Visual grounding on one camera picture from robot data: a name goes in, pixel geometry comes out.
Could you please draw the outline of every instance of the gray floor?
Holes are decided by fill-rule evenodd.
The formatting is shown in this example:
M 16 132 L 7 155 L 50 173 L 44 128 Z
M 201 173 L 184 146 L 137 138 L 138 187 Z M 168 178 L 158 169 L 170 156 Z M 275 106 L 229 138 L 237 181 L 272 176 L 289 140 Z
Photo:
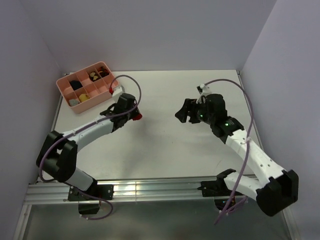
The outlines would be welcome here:
M 282 213 L 268 217 L 253 201 L 216 226 L 213 223 L 218 211 L 212 199 L 114 206 L 109 218 L 87 221 L 79 218 L 76 204 L 34 205 L 23 239 L 290 240 Z

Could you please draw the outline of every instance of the yellow object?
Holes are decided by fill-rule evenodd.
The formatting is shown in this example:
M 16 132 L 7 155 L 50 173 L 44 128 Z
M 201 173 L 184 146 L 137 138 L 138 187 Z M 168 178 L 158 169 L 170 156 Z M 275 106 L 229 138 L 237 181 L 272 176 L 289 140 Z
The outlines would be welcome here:
M 83 94 L 81 94 L 81 95 L 79 96 L 79 100 L 80 100 L 81 103 L 87 101 L 88 99 L 90 99 L 90 97 L 89 97 L 87 94 L 84 94 L 84 93 L 83 93 Z

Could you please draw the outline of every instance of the gray wall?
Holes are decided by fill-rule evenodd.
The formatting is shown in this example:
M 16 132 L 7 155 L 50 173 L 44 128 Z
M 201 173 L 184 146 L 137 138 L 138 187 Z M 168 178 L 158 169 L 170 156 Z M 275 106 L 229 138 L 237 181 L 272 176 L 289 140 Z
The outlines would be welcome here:
M 62 70 L 241 69 L 276 0 L 20 0 Z
M 12 239 L 57 107 L 61 75 L 18 0 L 0 1 L 0 235 Z
M 277 0 L 242 71 L 265 150 L 299 175 L 304 240 L 320 239 L 319 10 L 319 0 Z

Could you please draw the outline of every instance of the pink box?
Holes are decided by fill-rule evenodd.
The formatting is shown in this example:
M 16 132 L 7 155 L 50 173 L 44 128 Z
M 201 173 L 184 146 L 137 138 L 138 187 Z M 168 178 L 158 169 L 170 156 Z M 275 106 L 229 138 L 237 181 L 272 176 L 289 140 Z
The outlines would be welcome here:
M 101 67 L 105 67 L 107 69 L 109 75 L 102 77 L 98 70 Z M 90 74 L 92 72 L 96 72 L 99 76 L 99 79 L 96 81 L 92 81 L 90 79 Z M 97 62 L 91 66 L 88 66 L 80 71 L 67 75 L 65 77 L 60 78 L 56 81 L 56 85 L 62 94 L 64 100 L 67 102 L 69 107 L 76 113 L 80 114 L 85 110 L 88 110 L 95 105 L 98 105 L 110 98 L 112 95 L 109 93 L 109 88 L 112 80 L 115 78 L 113 73 L 110 71 L 108 66 L 103 62 Z M 73 90 L 70 85 L 71 81 L 79 81 L 82 85 L 81 88 L 77 90 Z M 119 85 L 118 81 L 115 81 L 112 85 L 114 89 Z M 80 102 L 79 96 L 82 94 L 86 94 L 89 99 L 83 102 Z M 75 106 L 70 106 L 69 100 L 74 99 L 79 101 L 80 103 Z

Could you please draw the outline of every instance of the table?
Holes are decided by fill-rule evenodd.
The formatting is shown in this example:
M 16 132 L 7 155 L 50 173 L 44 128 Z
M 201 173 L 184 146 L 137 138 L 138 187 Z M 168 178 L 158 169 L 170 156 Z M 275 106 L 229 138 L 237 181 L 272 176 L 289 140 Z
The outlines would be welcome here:
M 116 71 L 114 74 L 127 74 L 139 82 L 142 89 L 139 110 L 143 118 L 130 121 L 83 148 L 77 156 L 78 168 L 97 180 L 216 176 L 229 168 L 240 170 L 243 161 L 213 135 L 208 125 L 182 124 L 174 116 L 186 98 L 198 98 L 197 86 L 201 83 L 224 78 L 240 84 L 235 70 Z M 137 86 L 130 79 L 123 77 L 119 81 L 125 92 L 138 97 Z M 212 83 L 210 89 L 223 95 L 228 114 L 248 129 L 250 113 L 242 91 L 228 82 Z M 63 100 L 55 130 L 64 132 L 83 125 L 112 103 L 107 100 L 75 114 Z M 250 136 L 258 143 L 254 129 Z M 249 168 L 244 172 L 252 173 Z

